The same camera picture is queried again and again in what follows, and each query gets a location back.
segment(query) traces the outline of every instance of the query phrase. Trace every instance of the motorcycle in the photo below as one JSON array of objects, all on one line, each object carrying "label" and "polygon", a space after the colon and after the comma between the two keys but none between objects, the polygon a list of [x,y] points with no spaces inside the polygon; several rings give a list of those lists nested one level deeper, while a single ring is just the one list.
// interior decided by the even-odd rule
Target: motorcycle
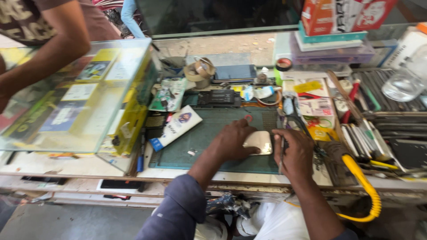
[{"label": "motorcycle", "polygon": [[[108,21],[110,21],[112,24],[114,24],[114,26],[116,26],[116,28],[120,30],[120,36],[122,38],[132,36],[131,31],[129,31],[128,27],[126,27],[120,17],[123,7],[123,0],[92,0],[92,4],[101,10],[108,18]],[[150,37],[148,35],[148,27],[144,24],[144,17],[138,10],[136,10],[134,13],[134,19],[138,23],[144,35]]]}]

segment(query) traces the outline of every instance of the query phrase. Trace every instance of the person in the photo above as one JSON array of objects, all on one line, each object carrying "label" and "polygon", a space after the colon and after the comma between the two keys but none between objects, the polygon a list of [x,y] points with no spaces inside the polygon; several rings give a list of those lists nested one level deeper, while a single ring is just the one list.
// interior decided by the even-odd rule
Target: person
[{"label": "person", "polygon": [[[164,200],[139,231],[137,240],[230,240],[224,223],[206,217],[205,191],[219,167],[226,161],[244,159],[260,152],[244,148],[245,139],[256,128],[245,119],[226,125],[209,147],[197,158],[187,174],[174,179],[164,192]],[[281,160],[281,137],[289,143],[282,173],[290,180],[301,208],[282,203],[261,203],[250,210],[251,218],[238,218],[236,235],[256,240],[355,240],[356,234],[344,228],[312,179],[314,143],[302,132],[276,129],[274,159]]]},{"label": "person", "polygon": [[16,92],[86,54],[90,41],[121,39],[90,0],[2,1],[0,12],[0,34],[26,46],[42,46],[7,72],[0,58],[0,114]]},{"label": "person", "polygon": [[145,38],[144,33],[139,27],[138,23],[133,18],[133,15],[136,11],[136,3],[135,0],[124,0],[121,19],[126,27],[129,28],[129,31],[133,34],[135,38]]}]

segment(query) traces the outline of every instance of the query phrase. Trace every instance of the glass display case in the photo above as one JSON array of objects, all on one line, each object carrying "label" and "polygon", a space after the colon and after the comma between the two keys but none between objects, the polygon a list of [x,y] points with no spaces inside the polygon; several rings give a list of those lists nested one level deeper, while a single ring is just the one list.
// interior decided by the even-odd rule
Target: glass display case
[{"label": "glass display case", "polygon": [[[0,150],[97,153],[110,138],[110,143],[116,139],[116,155],[127,152],[138,126],[129,124],[135,121],[129,112],[145,118],[157,78],[149,71],[155,70],[150,43],[150,38],[93,42],[85,56],[16,93],[0,115]],[[8,69],[36,52],[0,50]]]}]

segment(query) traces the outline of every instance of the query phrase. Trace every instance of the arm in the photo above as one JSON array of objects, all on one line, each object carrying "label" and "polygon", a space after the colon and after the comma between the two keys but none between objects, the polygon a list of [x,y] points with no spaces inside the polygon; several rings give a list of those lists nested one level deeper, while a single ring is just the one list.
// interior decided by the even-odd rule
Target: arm
[{"label": "arm", "polygon": [[273,133],[276,163],[280,162],[281,136],[289,143],[284,154],[282,172],[298,196],[310,239],[357,239],[355,233],[345,230],[311,176],[313,141],[304,133],[295,130],[276,129]]},{"label": "arm", "polygon": [[188,174],[177,177],[166,188],[163,202],[146,220],[136,239],[193,240],[196,223],[205,220],[205,191],[209,182],[225,161],[243,159],[260,151],[256,147],[243,147],[245,139],[255,131],[245,119],[225,126]]},{"label": "arm", "polygon": [[0,113],[16,92],[57,72],[90,49],[89,35],[77,0],[41,13],[57,34],[28,62],[0,75]]}]

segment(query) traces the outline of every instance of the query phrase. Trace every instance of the water bottle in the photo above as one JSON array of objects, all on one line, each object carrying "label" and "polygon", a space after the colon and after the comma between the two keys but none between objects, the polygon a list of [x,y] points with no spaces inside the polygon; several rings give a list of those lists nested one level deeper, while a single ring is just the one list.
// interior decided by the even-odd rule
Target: water bottle
[{"label": "water bottle", "polygon": [[385,96],[398,102],[409,102],[427,87],[427,44],[419,47],[383,85]]}]

